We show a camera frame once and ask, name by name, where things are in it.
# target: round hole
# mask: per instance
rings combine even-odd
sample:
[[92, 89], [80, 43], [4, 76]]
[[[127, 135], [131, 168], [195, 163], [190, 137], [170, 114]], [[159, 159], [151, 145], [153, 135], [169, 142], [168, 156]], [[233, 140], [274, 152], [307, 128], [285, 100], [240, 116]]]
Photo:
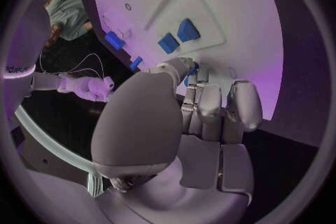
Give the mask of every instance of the round hole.
[[129, 3], [126, 3], [126, 4], [125, 4], [125, 8], [126, 8], [127, 10], [131, 10], [131, 9], [132, 9]]

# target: purple light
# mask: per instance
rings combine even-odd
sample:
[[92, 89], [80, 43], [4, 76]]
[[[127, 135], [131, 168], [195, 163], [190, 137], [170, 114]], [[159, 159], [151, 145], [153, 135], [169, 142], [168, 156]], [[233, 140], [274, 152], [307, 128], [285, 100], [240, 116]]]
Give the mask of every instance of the purple light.
[[27, 77], [27, 76], [33, 74], [35, 72], [35, 69], [36, 69], [36, 65], [34, 64], [33, 67], [31, 67], [30, 69], [28, 69], [26, 72], [23, 72], [23, 73], [20, 73], [20, 74], [18, 74], [18, 73], [7, 73], [6, 72], [3, 75], [3, 78], [7, 79], [7, 80], [13, 80], [15, 78]]

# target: person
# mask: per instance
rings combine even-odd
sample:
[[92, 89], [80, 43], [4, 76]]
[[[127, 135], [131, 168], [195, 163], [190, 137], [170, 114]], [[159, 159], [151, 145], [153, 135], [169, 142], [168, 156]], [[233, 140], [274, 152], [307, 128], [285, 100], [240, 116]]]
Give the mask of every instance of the person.
[[46, 48], [53, 46], [59, 37], [74, 40], [92, 29], [82, 0], [48, 0], [45, 9], [50, 17], [50, 38]]

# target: green shirt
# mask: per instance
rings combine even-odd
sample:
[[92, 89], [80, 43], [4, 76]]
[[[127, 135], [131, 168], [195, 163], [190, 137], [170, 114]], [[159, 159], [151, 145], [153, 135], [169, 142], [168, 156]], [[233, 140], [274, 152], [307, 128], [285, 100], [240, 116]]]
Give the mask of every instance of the green shirt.
[[60, 37], [73, 40], [85, 34], [83, 26], [88, 21], [82, 0], [52, 0], [46, 7], [50, 17], [50, 25], [63, 27]]

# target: wire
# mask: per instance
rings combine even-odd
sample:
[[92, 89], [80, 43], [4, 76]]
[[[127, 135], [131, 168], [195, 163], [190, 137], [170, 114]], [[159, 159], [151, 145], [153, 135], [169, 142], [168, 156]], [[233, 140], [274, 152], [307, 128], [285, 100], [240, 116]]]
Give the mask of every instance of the wire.
[[[53, 72], [53, 73], [49, 73], [49, 74], [60, 74], [60, 73], [76, 73], [76, 72], [80, 72], [80, 71], [84, 71], [84, 70], [91, 70], [91, 71], [94, 71], [100, 78], [101, 76], [98, 74], [98, 72], [94, 69], [91, 69], [91, 68], [84, 68], [84, 69], [80, 69], [78, 71], [73, 71], [74, 69], [76, 69], [78, 66], [80, 66], [89, 56], [91, 55], [94, 55], [98, 58], [99, 62], [100, 62], [100, 67], [101, 67], [101, 72], [102, 72], [102, 78], [105, 77], [105, 74], [104, 74], [104, 67], [102, 65], [102, 62], [101, 62], [101, 59], [100, 57], [96, 54], [96, 53], [90, 53], [88, 55], [86, 55], [81, 61], [79, 64], [77, 64], [75, 67], [73, 67], [72, 69], [68, 70], [68, 71], [65, 71], [65, 72]], [[42, 52], [40, 53], [40, 68], [42, 69], [43, 72], [46, 72], [46, 70], [43, 68], [42, 66], [42, 60], [41, 60], [41, 57], [42, 57]]]

